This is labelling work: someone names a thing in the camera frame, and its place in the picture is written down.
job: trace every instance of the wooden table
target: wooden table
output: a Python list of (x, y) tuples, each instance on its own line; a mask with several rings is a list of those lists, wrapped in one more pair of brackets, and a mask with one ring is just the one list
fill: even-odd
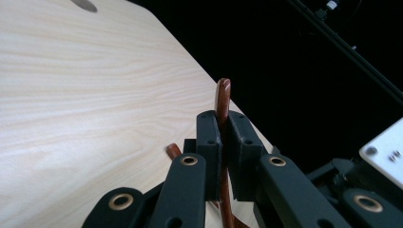
[[(145, 193), (166, 177), (164, 148), (195, 139), (196, 116), (214, 108), (216, 83), (150, 11), (91, 1), (96, 12), (0, 2), (3, 228), (81, 227), (106, 192)], [(206, 209), (206, 227), (220, 227)], [(233, 211), (257, 227), (252, 203)]]

